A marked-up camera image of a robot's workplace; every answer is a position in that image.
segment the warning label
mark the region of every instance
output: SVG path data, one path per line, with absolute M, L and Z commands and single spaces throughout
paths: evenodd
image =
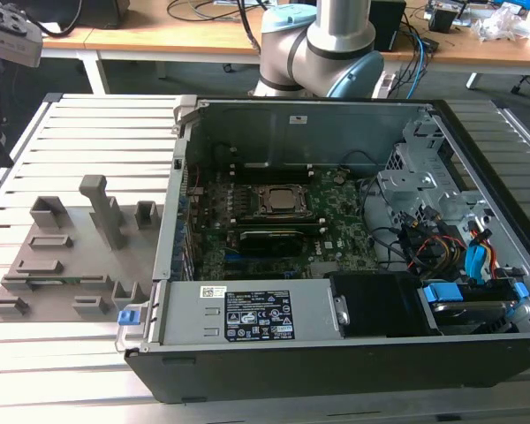
M 226 292 L 224 334 L 229 342 L 293 339 L 291 294 L 288 291 Z

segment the black device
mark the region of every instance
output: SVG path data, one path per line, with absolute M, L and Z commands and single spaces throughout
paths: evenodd
M 421 281 L 408 272 L 361 271 L 329 275 L 334 293 L 343 296 L 350 322 L 346 337 L 416 337 L 438 333 L 417 292 Z
M 453 24 L 453 20 L 458 16 L 459 11 L 451 9 L 449 5 L 445 6 L 448 7 L 436 5 L 432 9 L 432 15 L 430 21 L 428 22 L 428 29 L 430 31 L 444 34 L 449 33 L 451 24 Z
M 422 38 L 422 44 L 424 44 L 424 50 L 427 51 L 430 55 L 433 55 L 440 46 L 439 42 L 436 42 L 430 38 Z
M 316 0 L 291 0 L 291 3 L 311 4 Z M 372 0 L 369 20 L 375 27 L 375 50 L 391 51 L 397 39 L 400 21 L 405 12 L 405 0 Z
M 72 22 L 79 0 L 12 0 L 22 11 L 40 22 L 57 22 L 61 27 Z M 79 25 L 115 29 L 122 22 L 130 0 L 83 0 Z

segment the barcode sticker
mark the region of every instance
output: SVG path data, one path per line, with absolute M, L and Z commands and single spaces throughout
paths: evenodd
M 219 299 L 225 296 L 228 291 L 227 285 L 202 285 L 201 286 L 201 298 L 214 298 Z

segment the sticker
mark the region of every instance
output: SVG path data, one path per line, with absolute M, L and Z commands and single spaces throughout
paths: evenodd
M 289 117 L 290 125 L 306 125 L 308 122 L 308 116 L 306 115 L 291 115 Z
M 225 337 L 229 342 L 294 339 L 289 291 L 225 293 Z
M 227 285 L 202 285 L 201 286 L 201 298 L 208 299 L 214 298 L 219 299 L 223 298 L 228 290 Z

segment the slotted metal table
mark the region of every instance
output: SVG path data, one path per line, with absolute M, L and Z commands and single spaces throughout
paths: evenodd
M 0 171 L 0 280 L 27 235 L 32 223 L 28 211 L 38 195 L 56 195 L 66 206 L 84 205 L 79 183 L 85 174 L 94 173 L 107 176 L 107 191 L 119 205 L 164 201 L 175 142 L 171 130 L 175 97 L 58 95 L 46 100 L 11 154 L 15 166 Z M 489 160 L 503 166 L 510 189 L 522 190 L 519 196 L 530 212 L 530 188 L 525 188 L 530 181 L 526 129 L 519 128 L 509 111 L 490 102 L 450 104 L 472 135 L 482 139 L 478 141 L 484 151 L 490 150 Z M 518 156 L 502 154 L 514 148 L 519 148 Z M 509 157 L 518 158 L 518 163 L 511 163 Z M 519 422 L 530 422 L 530 370 L 492 389 L 162 405 L 116 352 L 116 332 L 115 322 L 0 323 L 0 422 L 435 422 L 461 418 L 512 424 L 514 416 L 519 416 Z

